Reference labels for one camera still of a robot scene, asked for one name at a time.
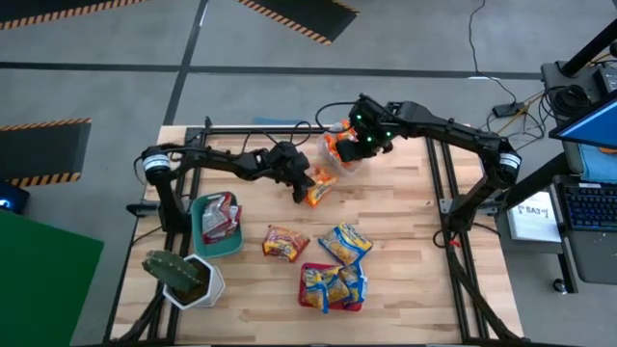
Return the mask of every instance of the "gray floor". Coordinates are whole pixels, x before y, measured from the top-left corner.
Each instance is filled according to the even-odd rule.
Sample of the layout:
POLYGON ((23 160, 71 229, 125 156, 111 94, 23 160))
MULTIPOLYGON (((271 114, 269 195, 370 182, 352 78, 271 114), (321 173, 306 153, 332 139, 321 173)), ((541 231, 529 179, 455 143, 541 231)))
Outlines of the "gray floor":
MULTIPOLYGON (((371 67, 472 70, 467 22, 480 0, 346 0, 361 16, 325 47, 229 0, 211 0, 193 65, 371 67)), ((123 9, 0 31, 0 61, 180 64, 199 0, 150 0, 123 9)), ((615 17, 609 0, 488 1, 477 15, 480 68, 538 72, 568 59, 615 17)), ((0 70, 0 125, 92 117, 84 177, 31 188, 28 215, 105 241, 95 284, 73 344, 100 342, 134 219, 124 206, 143 188, 131 162, 156 140, 175 73, 0 70)), ((503 81, 520 99, 539 81, 503 81)), ((321 105, 358 93, 381 101, 411 99, 435 114, 475 126, 490 107, 509 101, 488 80, 190 74, 175 124, 250 123, 253 117, 311 120, 321 105)), ((336 120, 334 110, 324 120, 336 120)), ((499 121, 492 124, 497 128, 499 121)), ((512 127, 517 130, 519 124, 512 127)), ((522 177, 558 153, 553 140, 522 150, 522 177)), ((617 287, 584 284, 580 294, 550 289, 556 257, 506 254, 525 335, 535 341, 612 346, 617 287)))

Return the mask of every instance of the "hazard stripe tape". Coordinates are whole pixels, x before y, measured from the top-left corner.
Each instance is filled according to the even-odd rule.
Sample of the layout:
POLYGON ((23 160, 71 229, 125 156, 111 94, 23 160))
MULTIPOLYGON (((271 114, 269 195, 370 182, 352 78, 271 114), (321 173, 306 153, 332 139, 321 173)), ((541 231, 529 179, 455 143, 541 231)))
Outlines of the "hazard stripe tape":
POLYGON ((50 126, 62 126, 62 125, 91 123, 91 122, 93 122, 93 119, 52 120, 52 121, 42 121, 38 123, 0 126, 0 131, 26 130, 26 129, 35 129, 35 128, 42 128, 42 127, 50 127, 50 126))
POLYGON ((330 40, 328 40, 326 37, 315 33, 311 30, 309 30, 309 28, 304 27, 296 22, 294 22, 293 20, 280 15, 270 9, 267 9, 251 0, 236 0, 237 2, 239 2, 240 4, 248 7, 249 9, 259 13, 259 14, 263 14, 265 16, 267 16, 268 18, 279 22, 280 24, 286 26, 287 28, 290 28, 292 30, 297 31, 298 33, 306 36, 307 38, 311 39, 311 40, 315 40, 321 44, 325 44, 325 45, 331 45, 332 42, 330 40))
POLYGON ((353 7, 351 7, 351 6, 347 5, 347 4, 341 3, 340 1, 332 0, 332 2, 334 2, 335 4, 337 4, 337 5, 341 6, 341 7, 344 7, 345 9, 347 9, 347 10, 349 10, 349 11, 355 13, 355 14, 359 14, 360 13, 360 11, 354 9, 353 7))
POLYGON ((47 21, 52 21, 56 19, 69 18, 76 15, 95 13, 98 11, 109 10, 117 7, 122 7, 126 5, 137 4, 141 2, 145 2, 147 0, 113 0, 106 1, 100 4, 88 5, 76 9, 70 10, 61 10, 56 11, 54 13, 42 13, 39 15, 33 15, 30 17, 8 20, 4 23, 0 23, 0 30, 8 30, 23 26, 28 26, 32 24, 44 23, 47 21))
POLYGON ((15 187, 25 188, 38 185, 69 183, 79 180, 81 173, 54 173, 34 177, 10 178, 7 182, 15 187))

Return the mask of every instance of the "monitor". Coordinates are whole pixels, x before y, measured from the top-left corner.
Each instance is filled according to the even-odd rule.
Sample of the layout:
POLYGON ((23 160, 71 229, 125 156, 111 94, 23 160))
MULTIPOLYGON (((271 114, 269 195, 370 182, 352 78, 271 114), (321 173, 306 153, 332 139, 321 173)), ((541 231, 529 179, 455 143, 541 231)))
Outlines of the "monitor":
POLYGON ((553 139, 617 149, 617 91, 558 125, 553 139))

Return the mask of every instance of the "orange snack bag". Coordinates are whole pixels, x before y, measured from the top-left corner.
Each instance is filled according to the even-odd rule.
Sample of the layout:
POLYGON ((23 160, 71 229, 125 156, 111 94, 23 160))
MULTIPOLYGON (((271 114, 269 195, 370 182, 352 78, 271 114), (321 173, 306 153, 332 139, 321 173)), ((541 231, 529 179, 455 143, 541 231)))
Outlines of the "orange snack bag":
POLYGON ((294 262, 309 242, 310 239, 301 232, 268 226, 268 233, 261 246, 264 255, 273 255, 294 262))
POLYGON ((332 190, 332 187, 338 182, 338 177, 329 175, 321 167, 315 167, 314 173, 309 176, 315 182, 315 185, 308 188, 307 202, 315 207, 332 190))

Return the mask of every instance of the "clear plastic container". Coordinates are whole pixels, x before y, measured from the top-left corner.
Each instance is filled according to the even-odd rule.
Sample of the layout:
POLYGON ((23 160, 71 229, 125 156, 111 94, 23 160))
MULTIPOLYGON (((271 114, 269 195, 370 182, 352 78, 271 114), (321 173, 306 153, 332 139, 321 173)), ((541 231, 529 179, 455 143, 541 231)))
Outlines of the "clear plastic container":
MULTIPOLYGON (((340 131, 343 129, 343 125, 340 122, 338 122, 338 123, 335 123, 331 127, 331 129, 333 131, 340 131)), ((356 174, 362 167, 364 167, 365 163, 363 160, 357 160, 357 161, 353 161, 350 163, 346 163, 349 165, 343 166, 340 160, 336 158, 335 155, 331 154, 330 151, 328 150, 328 142, 326 141, 326 138, 325 138, 326 135, 328 134, 330 134, 330 136, 336 136, 336 134, 328 133, 328 132, 321 134, 321 136, 317 138, 317 149, 319 151, 319 155, 325 158, 330 163, 331 167, 333 167, 341 176, 346 176, 346 177, 356 174)))

